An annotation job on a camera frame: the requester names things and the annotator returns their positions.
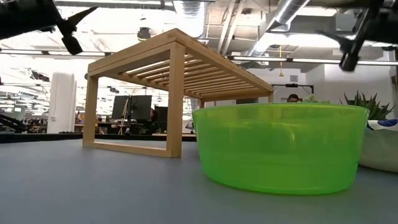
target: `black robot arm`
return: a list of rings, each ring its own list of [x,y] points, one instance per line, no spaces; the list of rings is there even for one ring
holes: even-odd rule
[[[53,0],[6,0],[0,3],[0,40],[35,30],[52,32],[58,26],[62,42],[69,53],[76,55],[83,50],[72,34],[77,30],[76,25],[95,9],[89,8],[65,20]]]

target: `person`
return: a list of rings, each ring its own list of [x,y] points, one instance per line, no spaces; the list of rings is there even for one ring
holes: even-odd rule
[[[297,94],[290,94],[287,98],[288,103],[297,103],[298,101],[300,101],[300,98],[297,96]]]
[[[156,122],[159,118],[159,110],[150,109],[150,119],[149,120],[137,120],[138,123],[144,125],[144,129],[146,129],[145,134],[154,134],[160,128],[158,122]]]

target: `green leaf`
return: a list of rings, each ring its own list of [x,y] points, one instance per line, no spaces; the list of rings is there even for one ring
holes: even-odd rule
[[[379,111],[374,115],[374,119],[376,120],[384,120],[386,119],[386,115],[388,112],[388,106],[390,104],[388,103],[386,106],[382,106],[381,109],[379,109]]]
[[[380,102],[378,102],[378,103],[374,106],[374,108],[372,108],[372,110],[371,110],[371,112],[370,112],[370,114],[369,114],[369,120],[374,120],[375,117],[376,117],[376,115],[377,115],[377,113],[379,112],[379,110],[380,110]]]
[[[377,115],[378,119],[386,119],[386,116],[391,113],[391,111],[396,107],[395,105],[389,110],[390,103],[388,103],[386,106],[383,106],[380,110],[380,113]]]
[[[363,93],[361,93],[361,94],[362,94],[362,96],[363,96],[362,105],[361,105],[361,106],[366,108],[366,105],[368,104],[368,102],[366,102],[365,94],[363,94]]]
[[[344,93],[344,98],[346,98],[347,105],[352,105],[351,103],[349,103],[349,100],[348,100],[348,98],[346,96],[346,93]]]
[[[376,97],[377,97],[377,93],[374,95],[374,97],[371,97],[371,99],[367,103],[366,108],[369,111],[371,111],[374,108],[374,106],[376,105]]]
[[[354,99],[354,105],[359,106],[359,98],[360,98],[360,95],[359,95],[359,92],[357,91],[356,95],[355,95],[355,99]]]

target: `wooden frame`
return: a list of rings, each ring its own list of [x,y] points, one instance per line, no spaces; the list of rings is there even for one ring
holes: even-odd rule
[[[169,92],[165,149],[95,142],[98,79],[109,77]],[[273,88],[178,29],[109,55],[88,66],[83,146],[180,157],[183,96],[207,101],[272,96]]]

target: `white column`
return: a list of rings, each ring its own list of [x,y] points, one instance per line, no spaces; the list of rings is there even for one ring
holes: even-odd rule
[[[384,52],[384,57],[386,57],[388,59],[388,61],[390,62],[395,62],[396,61],[396,56],[395,56],[395,52],[391,51],[391,52]],[[392,77],[397,75],[397,67],[395,66],[390,66],[389,67],[389,74],[392,80]],[[391,82],[391,86],[392,86],[392,100],[394,102],[393,105],[396,105],[396,107],[393,110],[393,114],[395,118],[398,118],[398,89],[396,87],[396,83]]]
[[[51,81],[47,133],[75,130],[76,78],[73,73],[55,72]]]

